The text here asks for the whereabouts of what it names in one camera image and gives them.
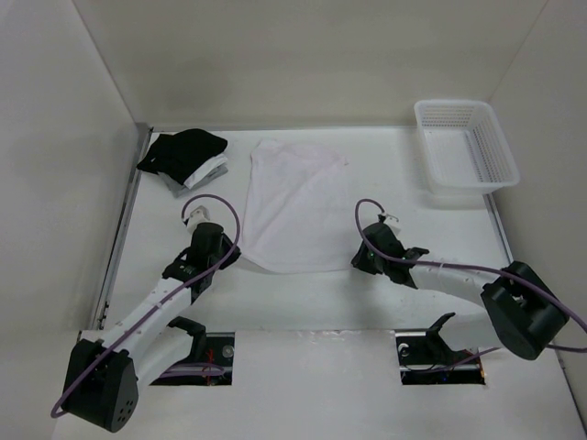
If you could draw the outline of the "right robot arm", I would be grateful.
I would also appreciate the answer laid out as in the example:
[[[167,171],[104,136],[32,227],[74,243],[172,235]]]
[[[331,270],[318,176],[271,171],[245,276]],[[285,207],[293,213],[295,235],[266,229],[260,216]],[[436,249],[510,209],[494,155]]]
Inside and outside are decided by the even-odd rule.
[[[515,261],[496,272],[468,269],[426,248],[405,248],[383,222],[367,226],[362,234],[365,239],[351,260],[353,268],[481,306],[500,346],[522,359],[536,359],[570,319],[552,303],[554,294],[523,262]]]

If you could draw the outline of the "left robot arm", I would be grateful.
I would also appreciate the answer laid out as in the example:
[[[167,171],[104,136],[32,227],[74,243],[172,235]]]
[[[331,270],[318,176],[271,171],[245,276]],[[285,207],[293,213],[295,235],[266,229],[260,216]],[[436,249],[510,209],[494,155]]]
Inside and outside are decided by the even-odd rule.
[[[181,314],[211,285],[215,272],[238,257],[221,225],[197,225],[190,246],[132,313],[95,340],[76,343],[52,417],[70,413],[116,433],[135,411],[140,392],[169,367],[180,360],[189,366],[201,362],[205,328]]]

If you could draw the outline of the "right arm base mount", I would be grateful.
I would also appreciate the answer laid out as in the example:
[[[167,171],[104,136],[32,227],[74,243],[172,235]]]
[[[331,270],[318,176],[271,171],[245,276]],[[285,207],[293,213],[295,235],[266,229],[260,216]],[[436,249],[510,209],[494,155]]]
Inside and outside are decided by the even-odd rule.
[[[402,330],[395,334],[400,380],[405,386],[484,385],[478,349],[455,351],[440,335],[455,313],[441,315],[428,328]]]

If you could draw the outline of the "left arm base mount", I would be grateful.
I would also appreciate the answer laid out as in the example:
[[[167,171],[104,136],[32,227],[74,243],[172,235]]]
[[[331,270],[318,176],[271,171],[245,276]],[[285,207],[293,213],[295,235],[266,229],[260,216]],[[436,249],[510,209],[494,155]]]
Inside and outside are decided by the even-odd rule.
[[[208,333],[203,324],[185,317],[168,326],[191,338],[190,353],[173,364],[151,386],[230,386],[236,337],[234,333]]]

